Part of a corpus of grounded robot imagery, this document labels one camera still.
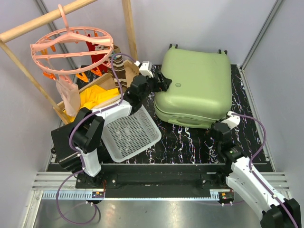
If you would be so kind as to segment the green hard-shell suitcase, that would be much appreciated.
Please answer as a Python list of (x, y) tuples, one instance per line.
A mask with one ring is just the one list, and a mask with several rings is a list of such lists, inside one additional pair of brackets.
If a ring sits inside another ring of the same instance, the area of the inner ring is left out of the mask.
[(232, 107), (231, 63), (227, 50), (216, 53), (171, 47), (161, 66), (171, 80), (154, 97), (156, 116), (164, 122), (208, 129)]

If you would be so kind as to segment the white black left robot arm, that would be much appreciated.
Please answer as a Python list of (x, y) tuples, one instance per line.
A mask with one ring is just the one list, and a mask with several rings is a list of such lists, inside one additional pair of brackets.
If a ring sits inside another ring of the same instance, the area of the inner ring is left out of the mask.
[(168, 91), (171, 83), (162, 72), (141, 71), (119, 101), (92, 111), (80, 110), (84, 117), (74, 121), (69, 145), (77, 152), (90, 187), (98, 188), (103, 181), (97, 154), (100, 143), (104, 143), (114, 162), (123, 162), (161, 139), (162, 134), (142, 101), (150, 93)]

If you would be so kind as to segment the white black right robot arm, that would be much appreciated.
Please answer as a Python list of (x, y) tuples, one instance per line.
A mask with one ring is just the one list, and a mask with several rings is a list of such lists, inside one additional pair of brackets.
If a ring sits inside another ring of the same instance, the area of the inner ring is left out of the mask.
[(301, 208), (294, 199), (278, 192), (250, 163), (250, 158), (232, 141), (227, 123), (215, 123), (210, 130), (224, 168), (217, 173), (216, 184), (231, 188), (255, 212), (263, 228), (300, 228)]

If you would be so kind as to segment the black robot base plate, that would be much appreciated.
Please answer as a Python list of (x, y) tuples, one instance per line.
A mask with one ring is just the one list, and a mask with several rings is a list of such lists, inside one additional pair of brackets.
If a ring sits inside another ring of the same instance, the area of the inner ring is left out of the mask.
[(58, 200), (220, 200), (235, 192), (257, 203), (266, 195), (246, 158), (224, 164), (103, 164), (90, 177), (80, 173), (57, 190), (44, 193)]

